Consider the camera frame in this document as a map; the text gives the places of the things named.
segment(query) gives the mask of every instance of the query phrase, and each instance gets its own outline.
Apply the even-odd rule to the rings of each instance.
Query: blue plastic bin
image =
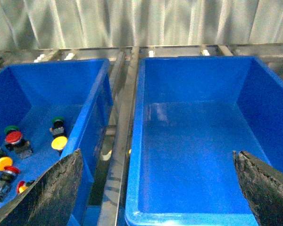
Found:
[[[83,223],[103,135],[108,125],[112,97],[107,59],[12,65],[0,72],[0,145],[4,128],[17,125],[30,141],[33,155],[21,160],[7,154],[21,170],[0,207],[16,196],[20,180],[37,179],[59,160],[51,148],[49,128],[56,116],[65,119],[68,143],[61,155],[81,148],[84,168],[73,222]]]
[[[283,81],[255,57],[141,61],[130,226],[257,226],[233,150],[283,172]]]

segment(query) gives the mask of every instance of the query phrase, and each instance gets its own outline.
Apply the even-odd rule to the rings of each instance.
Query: metal rail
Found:
[[[112,149],[111,161],[108,169],[107,181],[105,183],[103,202],[100,211],[98,225],[115,226],[120,205],[121,191],[124,179],[125,158],[132,120],[134,103],[134,89],[139,60],[139,48],[133,47],[131,61],[126,77],[124,94],[122,98],[118,125],[116,129],[115,144]]]

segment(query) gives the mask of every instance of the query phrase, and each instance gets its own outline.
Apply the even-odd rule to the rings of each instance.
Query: metal bar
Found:
[[[106,136],[112,137],[115,135],[115,132],[117,130],[116,125],[108,125],[106,129]]]
[[[49,54],[46,54],[45,57],[40,62],[46,62],[51,60],[56,60],[61,57],[61,50],[54,49]]]
[[[112,93],[112,99],[114,100],[115,95],[117,93],[117,89],[115,89],[115,84],[118,82],[119,74],[121,72],[121,68],[123,67],[125,62],[125,53],[120,52],[117,55],[117,59],[114,62],[110,77],[109,77],[109,83],[111,87],[111,93]]]
[[[262,61],[266,63],[282,63],[283,62],[283,54],[279,55],[257,55]]]
[[[138,70],[139,47],[133,47],[131,61],[125,81],[124,94],[118,118],[115,144],[112,149],[112,156],[108,169],[107,181],[105,183],[99,226],[115,226],[120,206],[121,191],[123,184],[128,134],[130,120],[134,103],[134,89]]]
[[[233,56],[232,52],[228,49],[227,46],[218,45],[217,48],[220,51],[220,53],[223,54],[223,56]]]

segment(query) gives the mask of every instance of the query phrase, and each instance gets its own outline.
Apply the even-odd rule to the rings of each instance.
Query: bin floor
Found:
[[[49,131],[51,120],[56,116],[65,119],[67,135],[80,113],[82,105],[62,106],[33,106],[22,121],[18,124],[24,138],[29,140],[33,148],[33,155],[21,160],[14,152],[7,154],[14,161],[14,166],[21,170],[17,179],[12,183],[12,190],[0,207],[16,196],[16,185],[20,180],[29,181],[37,179],[45,170],[59,160],[59,154],[51,148],[53,137]]]
[[[251,213],[233,150],[269,163],[236,103],[151,104],[141,154],[140,211]]]

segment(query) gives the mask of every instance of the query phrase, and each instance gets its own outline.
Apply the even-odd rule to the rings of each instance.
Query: silver background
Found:
[[[283,0],[0,0],[0,50],[283,42]]]

